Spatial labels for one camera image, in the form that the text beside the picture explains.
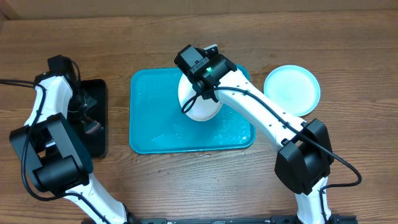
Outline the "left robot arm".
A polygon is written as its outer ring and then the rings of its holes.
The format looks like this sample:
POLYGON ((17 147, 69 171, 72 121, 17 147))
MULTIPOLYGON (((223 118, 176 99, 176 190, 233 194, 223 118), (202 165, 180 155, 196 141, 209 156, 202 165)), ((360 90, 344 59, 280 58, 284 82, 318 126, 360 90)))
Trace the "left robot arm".
POLYGON ((32 112, 9 136, 28 193, 41 201, 67 199, 94 223, 133 223, 126 206, 93 172, 92 159, 108 153, 104 80, 43 73, 31 85, 36 91, 32 112))

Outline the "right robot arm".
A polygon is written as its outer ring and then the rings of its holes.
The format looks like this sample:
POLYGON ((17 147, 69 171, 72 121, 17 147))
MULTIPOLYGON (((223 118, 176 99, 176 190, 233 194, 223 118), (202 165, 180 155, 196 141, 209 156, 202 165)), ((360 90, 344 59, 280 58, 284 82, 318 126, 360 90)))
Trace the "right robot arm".
POLYGON ((301 223, 329 223, 326 187, 334 161, 326 126, 279 108, 224 55, 189 56, 178 65, 182 112, 196 121, 214 117, 221 105, 237 111, 265 135, 277 157, 275 173, 295 194, 301 223))

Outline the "white plate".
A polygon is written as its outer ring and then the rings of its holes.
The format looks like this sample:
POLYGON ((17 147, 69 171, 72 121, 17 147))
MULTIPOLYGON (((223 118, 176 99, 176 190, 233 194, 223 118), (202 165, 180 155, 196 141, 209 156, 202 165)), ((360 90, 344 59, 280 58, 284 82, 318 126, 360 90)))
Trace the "white plate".
MULTIPOLYGON (((178 83, 178 100, 180 106, 183 107, 183 105, 195 95, 196 91, 192 88, 192 84, 185 75, 182 75, 178 83)), ((212 99, 204 100, 202 96, 199 96, 196 101, 189 102, 184 111, 191 105, 193 106, 185 114, 195 121, 207 121, 211 119, 222 107, 222 103, 215 103, 212 99)))

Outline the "light blue plate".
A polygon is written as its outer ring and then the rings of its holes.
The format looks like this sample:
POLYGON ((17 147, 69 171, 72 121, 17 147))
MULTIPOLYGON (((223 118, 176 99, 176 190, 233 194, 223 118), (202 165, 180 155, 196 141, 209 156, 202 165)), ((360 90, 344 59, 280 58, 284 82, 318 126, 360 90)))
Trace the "light blue plate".
POLYGON ((319 104, 321 88, 312 72, 298 65, 283 65, 268 74, 264 94, 295 116, 311 113, 319 104))

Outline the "dark scrubbing sponge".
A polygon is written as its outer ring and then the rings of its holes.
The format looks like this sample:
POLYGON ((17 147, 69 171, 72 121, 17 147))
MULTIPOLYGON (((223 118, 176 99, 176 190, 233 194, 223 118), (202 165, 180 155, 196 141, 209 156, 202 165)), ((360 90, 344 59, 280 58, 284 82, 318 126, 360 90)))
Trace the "dark scrubbing sponge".
POLYGON ((104 127, 102 126, 101 123, 99 123, 96 120, 92 120, 92 119, 84 120, 83 126, 84 126, 84 130, 85 130, 85 134, 89 134, 89 135, 93 135, 93 136, 97 135, 104 129, 104 127))

